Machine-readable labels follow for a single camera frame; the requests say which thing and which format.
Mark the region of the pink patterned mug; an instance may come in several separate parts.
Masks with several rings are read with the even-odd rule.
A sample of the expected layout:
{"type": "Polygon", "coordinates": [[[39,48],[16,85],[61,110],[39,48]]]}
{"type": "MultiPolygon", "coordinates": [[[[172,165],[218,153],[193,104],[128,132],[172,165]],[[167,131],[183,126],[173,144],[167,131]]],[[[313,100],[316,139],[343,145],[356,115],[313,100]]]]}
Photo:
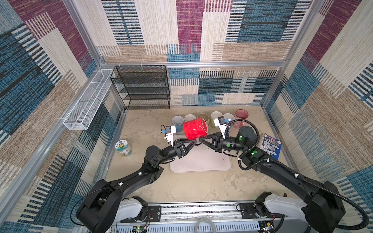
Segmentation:
{"type": "MultiPolygon", "coordinates": [[[[239,109],[236,111],[236,116],[235,116],[235,119],[247,119],[249,116],[248,112],[246,110],[243,110],[243,109],[239,109]]],[[[243,122],[243,121],[237,121],[237,122],[234,122],[234,127],[235,128],[241,128],[242,126],[246,126],[246,122],[243,122]]]]}

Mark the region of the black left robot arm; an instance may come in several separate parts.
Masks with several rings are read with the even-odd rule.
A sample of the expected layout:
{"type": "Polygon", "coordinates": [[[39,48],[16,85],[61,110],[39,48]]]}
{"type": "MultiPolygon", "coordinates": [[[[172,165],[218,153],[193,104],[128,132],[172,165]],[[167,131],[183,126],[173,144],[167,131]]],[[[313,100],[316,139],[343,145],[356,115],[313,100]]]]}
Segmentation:
{"type": "Polygon", "coordinates": [[[155,182],[163,172],[162,164],[186,156],[196,144],[196,140],[178,139],[164,149],[148,147],[138,171],[118,180],[97,181],[83,198],[76,218],[92,233],[104,233],[121,220],[145,218],[147,203],[137,196],[130,199],[127,196],[155,182]]]}

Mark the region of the white mug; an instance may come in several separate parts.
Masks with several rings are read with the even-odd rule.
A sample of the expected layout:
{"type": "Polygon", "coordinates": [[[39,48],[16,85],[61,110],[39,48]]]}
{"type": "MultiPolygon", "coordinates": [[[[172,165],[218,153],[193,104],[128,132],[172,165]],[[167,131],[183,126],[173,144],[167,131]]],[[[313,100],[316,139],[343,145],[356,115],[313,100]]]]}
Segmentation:
{"type": "Polygon", "coordinates": [[[189,122],[189,121],[192,121],[192,120],[195,120],[197,117],[194,115],[194,114],[187,114],[185,117],[184,117],[184,121],[185,122],[189,122]]]}

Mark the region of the blue polka dot mug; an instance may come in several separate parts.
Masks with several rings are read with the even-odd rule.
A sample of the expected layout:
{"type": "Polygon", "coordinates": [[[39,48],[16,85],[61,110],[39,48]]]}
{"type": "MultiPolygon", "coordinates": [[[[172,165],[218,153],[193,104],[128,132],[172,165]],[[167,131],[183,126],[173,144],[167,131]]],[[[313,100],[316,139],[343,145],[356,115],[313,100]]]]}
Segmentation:
{"type": "Polygon", "coordinates": [[[180,133],[184,128],[184,118],[182,116],[174,116],[172,119],[172,124],[176,127],[176,132],[180,133]]]}

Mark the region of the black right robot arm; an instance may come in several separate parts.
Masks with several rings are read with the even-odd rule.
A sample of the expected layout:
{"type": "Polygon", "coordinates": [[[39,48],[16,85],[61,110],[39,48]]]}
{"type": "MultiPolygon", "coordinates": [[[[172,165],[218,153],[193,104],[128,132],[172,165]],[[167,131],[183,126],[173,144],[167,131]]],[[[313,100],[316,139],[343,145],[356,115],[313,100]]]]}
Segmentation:
{"type": "Polygon", "coordinates": [[[241,151],[238,157],[242,170],[265,174],[291,190],[298,199],[263,192],[250,208],[258,217],[281,214],[303,220],[319,233],[332,233],[339,228],[345,215],[342,197],[330,182],[320,183],[297,173],[257,147],[258,130],[243,126],[236,137],[228,133],[214,133],[200,138],[200,142],[216,152],[241,151]]]}

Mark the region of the red mug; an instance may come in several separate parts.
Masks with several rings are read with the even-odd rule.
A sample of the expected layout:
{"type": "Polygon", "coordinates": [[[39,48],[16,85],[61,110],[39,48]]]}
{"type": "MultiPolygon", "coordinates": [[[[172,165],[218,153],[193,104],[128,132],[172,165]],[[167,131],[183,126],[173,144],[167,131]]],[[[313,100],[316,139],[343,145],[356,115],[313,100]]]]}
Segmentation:
{"type": "Polygon", "coordinates": [[[204,119],[197,118],[184,123],[184,133],[188,140],[205,137],[208,133],[208,127],[204,119]]]}

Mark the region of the green mug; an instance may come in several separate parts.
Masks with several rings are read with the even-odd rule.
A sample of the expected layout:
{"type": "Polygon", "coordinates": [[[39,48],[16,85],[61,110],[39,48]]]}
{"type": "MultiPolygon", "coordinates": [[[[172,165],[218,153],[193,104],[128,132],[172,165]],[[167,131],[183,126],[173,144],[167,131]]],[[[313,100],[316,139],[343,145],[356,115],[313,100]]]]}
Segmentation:
{"type": "Polygon", "coordinates": [[[217,126],[215,125],[214,119],[222,117],[223,114],[219,111],[214,111],[210,115],[210,124],[213,128],[216,128],[217,126]]]}

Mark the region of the beige ceramic teapot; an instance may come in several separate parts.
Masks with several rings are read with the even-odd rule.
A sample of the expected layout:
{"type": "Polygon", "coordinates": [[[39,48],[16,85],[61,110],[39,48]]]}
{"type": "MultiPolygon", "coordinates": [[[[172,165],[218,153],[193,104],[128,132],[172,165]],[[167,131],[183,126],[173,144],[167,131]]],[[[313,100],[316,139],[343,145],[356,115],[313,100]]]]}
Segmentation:
{"type": "Polygon", "coordinates": [[[202,119],[205,121],[205,123],[206,123],[207,126],[210,124],[210,117],[209,117],[209,115],[206,114],[206,113],[200,113],[200,114],[197,116],[197,118],[202,118],[202,119]]]}

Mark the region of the purple mug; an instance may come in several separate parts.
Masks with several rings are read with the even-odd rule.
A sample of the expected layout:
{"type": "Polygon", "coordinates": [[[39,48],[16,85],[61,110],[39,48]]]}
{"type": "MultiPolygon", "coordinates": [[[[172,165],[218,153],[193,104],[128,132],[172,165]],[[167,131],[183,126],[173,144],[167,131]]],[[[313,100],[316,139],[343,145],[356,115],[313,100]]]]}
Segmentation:
{"type": "Polygon", "coordinates": [[[223,117],[227,120],[227,121],[232,121],[232,120],[235,120],[235,116],[233,114],[230,114],[230,113],[225,113],[223,115],[223,117]]]}

